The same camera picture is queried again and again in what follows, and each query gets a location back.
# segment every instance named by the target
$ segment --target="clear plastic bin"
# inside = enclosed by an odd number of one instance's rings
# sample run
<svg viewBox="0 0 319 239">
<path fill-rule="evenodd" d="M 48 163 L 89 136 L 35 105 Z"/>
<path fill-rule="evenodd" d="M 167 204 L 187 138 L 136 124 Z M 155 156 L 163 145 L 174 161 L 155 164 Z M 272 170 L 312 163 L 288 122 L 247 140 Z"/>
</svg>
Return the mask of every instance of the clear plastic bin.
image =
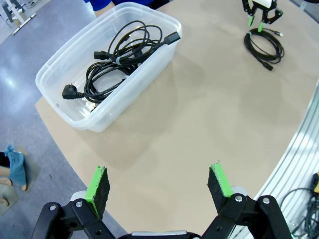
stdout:
<svg viewBox="0 0 319 239">
<path fill-rule="evenodd" d="M 107 51 L 116 33 L 133 20 L 159 26 L 163 37 L 175 31 L 182 37 L 181 24 L 173 17 L 147 6 L 126 2 L 115 6 L 78 32 L 39 70 L 35 79 L 37 87 L 55 111 L 74 128 L 102 132 L 172 60 L 178 42 L 160 47 L 93 111 L 94 105 L 85 98 L 62 98 L 64 86 L 71 83 L 83 92 L 86 70 L 97 61 L 93 52 Z M 137 26 L 134 24 L 127 31 Z M 156 29 L 150 29 L 150 33 L 151 36 L 158 35 Z M 120 81 L 122 76 L 122 72 L 112 72 L 95 86 L 98 90 L 104 90 Z"/>
</svg>

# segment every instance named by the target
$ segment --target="bolt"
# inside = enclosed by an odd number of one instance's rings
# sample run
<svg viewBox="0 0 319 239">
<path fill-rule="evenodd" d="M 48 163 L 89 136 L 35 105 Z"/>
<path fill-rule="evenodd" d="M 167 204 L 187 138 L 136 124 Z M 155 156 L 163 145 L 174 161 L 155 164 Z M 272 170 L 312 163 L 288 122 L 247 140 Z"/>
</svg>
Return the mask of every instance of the bolt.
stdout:
<svg viewBox="0 0 319 239">
<path fill-rule="evenodd" d="M 269 199 L 268 199 L 268 198 L 264 198 L 264 199 L 263 199 L 263 203 L 265 203 L 265 204 L 269 204 L 269 203 L 270 203 L 270 201 L 269 201 Z"/>
<path fill-rule="evenodd" d="M 82 202 L 77 202 L 75 205 L 79 208 L 82 206 Z"/>
<path fill-rule="evenodd" d="M 237 202 L 241 202 L 241 201 L 243 200 L 243 198 L 238 195 L 238 196 L 235 197 L 235 200 L 236 200 Z"/>
</svg>

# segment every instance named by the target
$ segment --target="blue shirt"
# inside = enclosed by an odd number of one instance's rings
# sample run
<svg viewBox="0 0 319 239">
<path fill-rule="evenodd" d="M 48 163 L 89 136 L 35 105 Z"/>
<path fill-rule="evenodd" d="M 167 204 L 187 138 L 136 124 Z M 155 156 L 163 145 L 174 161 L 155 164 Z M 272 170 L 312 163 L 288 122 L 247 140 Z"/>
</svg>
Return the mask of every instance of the blue shirt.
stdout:
<svg viewBox="0 0 319 239">
<path fill-rule="evenodd" d="M 148 5 L 154 0 L 112 0 L 112 2 L 117 5 L 123 2 L 132 1 L 136 2 L 142 5 Z M 111 0 L 84 0 L 84 2 L 91 2 L 91 5 L 93 7 L 93 11 L 101 10 L 102 8 L 106 7 L 108 4 L 110 4 Z"/>
</svg>

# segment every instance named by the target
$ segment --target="brown table surface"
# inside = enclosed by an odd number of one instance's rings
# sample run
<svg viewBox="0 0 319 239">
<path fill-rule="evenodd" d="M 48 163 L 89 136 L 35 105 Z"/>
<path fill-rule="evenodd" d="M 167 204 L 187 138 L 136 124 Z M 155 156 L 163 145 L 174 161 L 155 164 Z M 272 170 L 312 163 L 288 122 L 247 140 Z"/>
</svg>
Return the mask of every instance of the brown table surface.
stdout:
<svg viewBox="0 0 319 239">
<path fill-rule="evenodd" d="M 206 184 L 218 160 L 252 197 L 269 177 L 319 75 L 319 25 L 289 1 L 278 7 L 284 15 L 270 27 L 284 33 L 286 55 L 272 72 L 244 47 L 241 1 L 174 0 L 160 8 L 183 27 L 173 61 L 104 132 L 73 129 L 39 100 L 86 185 L 97 165 L 107 166 L 107 210 L 128 232 L 203 233 L 216 216 Z"/>
</svg>

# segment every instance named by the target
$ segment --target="concrete floor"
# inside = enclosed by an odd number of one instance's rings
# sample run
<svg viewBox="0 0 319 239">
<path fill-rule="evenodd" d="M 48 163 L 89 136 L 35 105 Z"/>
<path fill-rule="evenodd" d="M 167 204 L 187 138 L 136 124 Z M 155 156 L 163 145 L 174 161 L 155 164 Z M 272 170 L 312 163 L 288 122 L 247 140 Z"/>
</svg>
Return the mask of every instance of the concrete floor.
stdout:
<svg viewBox="0 0 319 239">
<path fill-rule="evenodd" d="M 51 0 L 15 36 L 0 45 L 0 150 L 21 145 L 41 166 L 29 193 L 16 188 L 19 201 L 0 217 L 0 238 L 30 238 L 43 205 L 65 205 L 86 187 L 64 159 L 34 104 L 41 94 L 35 76 L 42 65 L 75 33 L 95 18 L 83 0 Z M 114 220 L 104 221 L 117 236 L 124 234 Z M 75 234 L 72 238 L 85 238 Z"/>
</svg>

